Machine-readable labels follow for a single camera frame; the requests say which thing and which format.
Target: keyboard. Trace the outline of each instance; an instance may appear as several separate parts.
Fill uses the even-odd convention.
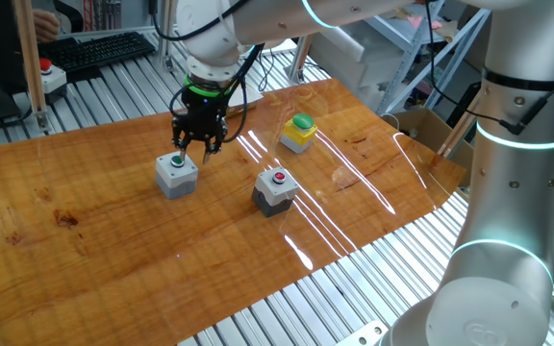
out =
[[[74,38],[38,46],[39,56],[66,73],[99,67],[152,53],[155,47],[139,33],[125,33],[79,43]]]

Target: emergency stop button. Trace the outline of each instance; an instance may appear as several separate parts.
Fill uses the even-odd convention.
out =
[[[48,59],[41,58],[39,60],[39,69],[42,71],[43,75],[50,74],[52,65],[53,63]]]

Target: red emergency stop button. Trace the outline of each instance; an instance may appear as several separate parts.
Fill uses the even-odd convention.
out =
[[[277,172],[273,176],[273,182],[275,182],[276,184],[280,185],[280,184],[283,184],[285,181],[286,181],[286,175],[282,172]]]
[[[42,74],[49,74],[50,67],[53,65],[51,61],[45,58],[39,60],[39,69],[42,71]]]

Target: green light ring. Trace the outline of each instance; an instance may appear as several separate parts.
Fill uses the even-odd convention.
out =
[[[305,9],[307,10],[307,12],[309,13],[309,15],[311,16],[311,18],[313,18],[315,20],[315,22],[321,26],[323,26],[324,28],[328,28],[328,29],[334,29],[334,28],[337,28],[335,26],[332,26],[330,24],[326,24],[322,21],[322,19],[320,19],[317,14],[315,14],[314,12],[314,9],[312,9],[312,6],[309,5],[309,0],[302,0],[303,1],[303,6],[305,6]]]
[[[185,76],[185,85],[188,86],[190,84],[191,84],[191,81],[189,80],[189,76]],[[216,98],[217,96],[219,96],[219,93],[220,93],[219,91],[207,91],[197,86],[190,86],[189,90],[193,91],[194,93],[197,93],[200,96],[210,97],[210,98]]]
[[[453,251],[450,258],[452,259],[456,253],[458,253],[459,251],[465,249],[466,247],[471,246],[471,245],[476,245],[476,244],[498,244],[498,245],[510,246],[511,248],[517,249],[517,250],[531,256],[532,258],[534,258],[534,260],[536,260],[539,264],[541,264],[541,266],[543,266],[544,269],[546,270],[546,273],[548,274],[548,277],[550,278],[550,282],[551,283],[554,282],[553,275],[550,273],[550,269],[548,269],[548,266],[546,266],[546,263],[544,263],[544,261],[542,261],[538,256],[534,255],[534,253],[532,253],[531,251],[525,249],[522,246],[518,246],[518,245],[515,245],[515,244],[512,244],[512,243],[509,243],[507,241],[503,241],[503,240],[481,239],[481,240],[474,240],[474,241],[467,242],[467,243],[459,246],[455,251]]]
[[[553,143],[542,143],[542,144],[538,144],[538,143],[536,143],[536,144],[519,143],[519,142],[511,141],[511,140],[508,140],[508,139],[503,139],[503,138],[500,138],[498,136],[493,136],[493,135],[489,134],[485,129],[483,129],[482,126],[480,126],[480,124],[478,124],[478,132],[482,136],[485,136],[486,138],[494,141],[495,143],[499,143],[501,145],[505,145],[505,146],[512,147],[512,148],[527,149],[527,150],[554,149],[554,142]]]

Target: green button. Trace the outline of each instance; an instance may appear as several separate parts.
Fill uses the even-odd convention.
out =
[[[185,164],[185,163],[183,162],[183,160],[181,159],[181,157],[178,156],[178,155],[177,155],[177,156],[173,156],[171,162],[172,162],[172,165],[175,166],[175,167],[177,167],[177,168],[178,168],[178,167],[183,167],[183,165]]]
[[[303,130],[309,130],[314,126],[314,119],[307,114],[297,114],[293,121],[294,125]]]

